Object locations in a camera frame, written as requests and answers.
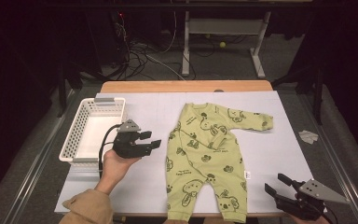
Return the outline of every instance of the white paper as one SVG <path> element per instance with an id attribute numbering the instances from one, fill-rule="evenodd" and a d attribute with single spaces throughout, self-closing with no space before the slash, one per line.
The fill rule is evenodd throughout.
<path id="1" fill-rule="evenodd" d="M 127 119 L 133 119 L 144 131 L 151 131 L 151 142 L 161 139 L 159 148 L 149 157 L 143 157 L 128 171 L 115 187 L 112 205 L 117 214 L 134 216 L 166 216 L 167 193 L 165 182 L 165 158 L 170 131 L 176 125 L 185 103 L 214 103 L 245 111 L 266 113 L 274 117 L 272 130 L 253 132 L 232 130 L 238 138 L 245 169 L 252 171 L 247 180 L 248 213 L 281 213 L 271 196 L 264 191 L 265 183 L 281 195 L 294 198 L 295 191 L 278 180 L 278 173 L 293 179 L 311 179 L 310 168 L 302 154 L 293 129 L 284 112 L 276 91 L 255 92 L 173 92 L 173 93 L 114 93 L 126 99 Z M 62 206 L 98 182 L 96 172 L 76 172 L 75 167 L 67 176 L 55 212 L 66 213 Z M 193 214 L 219 214 L 213 188 L 202 187 Z"/>
<path id="2" fill-rule="evenodd" d="M 299 132 L 299 135 L 304 142 L 309 143 L 309 144 L 313 144 L 313 142 L 318 141 L 318 137 L 319 137 L 318 134 L 312 133 L 309 131 L 305 131 L 305 130 L 302 132 Z"/>

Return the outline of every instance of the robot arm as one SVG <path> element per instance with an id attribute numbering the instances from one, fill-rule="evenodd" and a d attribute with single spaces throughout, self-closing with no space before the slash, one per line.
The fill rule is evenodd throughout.
<path id="1" fill-rule="evenodd" d="M 296 191 L 296 200 L 278 194 L 275 189 L 265 184 L 265 191 L 275 200 L 278 209 L 303 220 L 316 220 L 324 214 L 324 200 L 349 203 L 349 200 L 329 189 L 318 181 L 297 182 L 286 175 L 278 174 L 278 179 Z"/>
<path id="2" fill-rule="evenodd" d="M 153 149 L 158 148 L 161 140 L 153 141 L 150 144 L 135 144 L 135 141 L 150 138 L 152 132 L 138 133 L 141 129 L 131 119 L 124 122 L 117 130 L 117 136 L 113 142 L 113 150 L 118 156 L 128 159 L 143 156 L 150 156 Z"/>

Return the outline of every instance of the human hand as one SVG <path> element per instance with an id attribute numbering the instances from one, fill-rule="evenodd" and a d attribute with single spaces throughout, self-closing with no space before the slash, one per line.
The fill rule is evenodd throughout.
<path id="1" fill-rule="evenodd" d="M 141 158 L 124 159 L 114 150 L 103 155 L 103 176 L 95 187 L 96 190 L 109 195 L 120 180 L 124 178 L 130 167 Z"/>
<path id="2" fill-rule="evenodd" d="M 290 214 L 289 216 L 295 221 L 296 224 L 329 224 L 329 222 L 324 217 L 319 217 L 318 219 L 313 221 L 313 220 L 302 220 Z"/>

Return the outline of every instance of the white label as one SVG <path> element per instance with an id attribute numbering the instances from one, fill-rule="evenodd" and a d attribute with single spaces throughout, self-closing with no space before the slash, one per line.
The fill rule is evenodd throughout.
<path id="1" fill-rule="evenodd" d="M 245 179 L 251 179 L 251 172 L 245 171 Z"/>

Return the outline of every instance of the yellow baby onesie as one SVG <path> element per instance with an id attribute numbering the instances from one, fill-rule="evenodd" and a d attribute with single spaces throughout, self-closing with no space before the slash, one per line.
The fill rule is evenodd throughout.
<path id="1" fill-rule="evenodd" d="M 264 131 L 272 117 L 215 104 L 185 104 L 170 133 L 166 158 L 168 219 L 188 221 L 205 182 L 212 185 L 225 221 L 244 223 L 244 165 L 231 129 Z"/>

